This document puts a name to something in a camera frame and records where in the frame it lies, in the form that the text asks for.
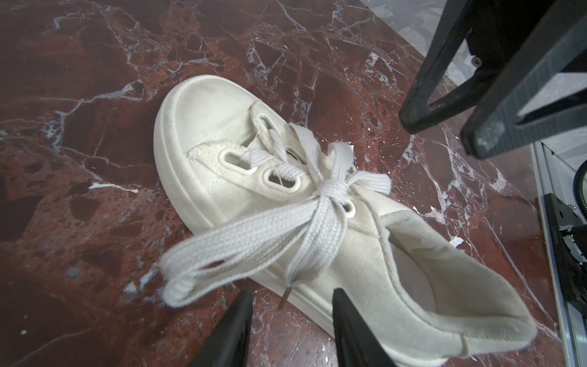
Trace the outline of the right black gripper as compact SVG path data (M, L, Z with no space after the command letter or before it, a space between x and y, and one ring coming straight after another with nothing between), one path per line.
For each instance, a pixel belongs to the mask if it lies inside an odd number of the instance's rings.
M464 42L475 73L429 102ZM466 153L481 160L581 128L586 124L585 90L528 113L522 109L585 50L584 1L448 1L400 121L416 134L481 100L461 131Z

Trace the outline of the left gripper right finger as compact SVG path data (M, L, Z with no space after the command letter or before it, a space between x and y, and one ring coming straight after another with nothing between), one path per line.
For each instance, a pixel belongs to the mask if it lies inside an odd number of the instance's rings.
M341 288L333 292L333 328L338 366L397 366Z

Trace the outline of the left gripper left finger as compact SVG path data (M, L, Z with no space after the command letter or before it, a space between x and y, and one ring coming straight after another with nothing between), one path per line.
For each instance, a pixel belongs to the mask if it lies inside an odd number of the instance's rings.
M192 366L247 366L251 322L252 289L241 291L226 310L199 354L188 364Z

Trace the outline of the cream white sneaker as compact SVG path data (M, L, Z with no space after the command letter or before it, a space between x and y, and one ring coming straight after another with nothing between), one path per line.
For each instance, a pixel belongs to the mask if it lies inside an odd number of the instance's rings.
M392 200L387 175L356 168L345 142L322 151L228 79L196 76L168 93L154 158L192 234L160 259L171 307L250 278L334 334L341 289L402 366L519 350L537 335L512 285Z

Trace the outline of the white shoelace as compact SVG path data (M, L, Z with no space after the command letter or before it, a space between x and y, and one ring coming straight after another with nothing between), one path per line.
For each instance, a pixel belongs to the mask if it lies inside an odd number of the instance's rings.
M290 248L295 248L286 268L287 290L313 281L336 258L356 213L349 191L357 184L370 191L389 194L390 178L384 174L357 171L349 144L330 144L322 153L313 133L293 125L304 168L287 158L284 140L274 129L266 136L257 135L253 149L243 154L247 163L265 163L279 158L272 168L279 181L298 180L310 175L314 191L309 198L261 213L239 218L226 225L184 240L161 258L161 270L167 280L163 299L171 307L186 306L208 292L229 282L256 275L268 269ZM324 158L332 162L330 172L320 169Z

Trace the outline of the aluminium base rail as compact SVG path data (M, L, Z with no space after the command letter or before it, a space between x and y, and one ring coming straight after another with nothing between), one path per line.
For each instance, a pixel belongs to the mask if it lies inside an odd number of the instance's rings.
M586 165L586 128L530 146L568 366L586 365L586 219L576 203L576 171Z

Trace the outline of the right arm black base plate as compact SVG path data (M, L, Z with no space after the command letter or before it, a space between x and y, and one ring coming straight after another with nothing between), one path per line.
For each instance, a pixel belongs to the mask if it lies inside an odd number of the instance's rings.
M554 194L544 196L544 207L563 299L585 316L586 224Z

